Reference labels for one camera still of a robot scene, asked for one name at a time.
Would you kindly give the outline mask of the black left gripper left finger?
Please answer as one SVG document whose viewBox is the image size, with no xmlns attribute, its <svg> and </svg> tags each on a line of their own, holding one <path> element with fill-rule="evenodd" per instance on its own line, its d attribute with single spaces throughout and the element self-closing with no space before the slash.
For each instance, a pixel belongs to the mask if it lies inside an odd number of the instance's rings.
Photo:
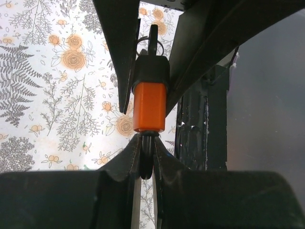
<svg viewBox="0 0 305 229">
<path fill-rule="evenodd" d="M 142 139 L 97 170 L 9 172 L 0 176 L 3 229 L 137 229 Z"/>
</svg>

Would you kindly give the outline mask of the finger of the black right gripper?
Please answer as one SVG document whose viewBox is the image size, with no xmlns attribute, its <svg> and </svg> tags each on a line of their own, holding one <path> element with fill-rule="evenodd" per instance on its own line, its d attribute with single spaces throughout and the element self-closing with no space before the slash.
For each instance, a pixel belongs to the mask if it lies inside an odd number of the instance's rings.
<svg viewBox="0 0 305 229">
<path fill-rule="evenodd" d="M 304 7 L 303 0 L 197 1 L 178 20 L 166 112 L 236 47 Z"/>
<path fill-rule="evenodd" d="M 126 113 L 132 86 L 139 35 L 138 0 L 93 2 L 111 55 L 118 82 L 119 109 Z"/>
</svg>

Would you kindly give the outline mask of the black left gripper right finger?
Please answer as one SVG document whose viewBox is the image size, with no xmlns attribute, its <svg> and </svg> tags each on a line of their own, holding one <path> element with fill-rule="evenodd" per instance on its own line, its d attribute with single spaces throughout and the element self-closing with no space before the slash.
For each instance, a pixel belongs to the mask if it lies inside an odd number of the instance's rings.
<svg viewBox="0 0 305 229">
<path fill-rule="evenodd" d="M 305 216 L 278 173 L 190 170 L 155 140 L 158 229 L 302 229 Z"/>
</svg>

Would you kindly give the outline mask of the orange and black padlock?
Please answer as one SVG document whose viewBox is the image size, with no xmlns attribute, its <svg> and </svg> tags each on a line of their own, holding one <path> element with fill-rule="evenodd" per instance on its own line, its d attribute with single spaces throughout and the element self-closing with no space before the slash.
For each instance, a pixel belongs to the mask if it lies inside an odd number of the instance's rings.
<svg viewBox="0 0 305 229">
<path fill-rule="evenodd" d="M 155 138 L 165 130 L 166 99 L 170 65 L 166 57 L 140 55 L 135 63 L 133 129 L 140 134 L 140 176 L 150 179 L 153 173 Z"/>
</svg>

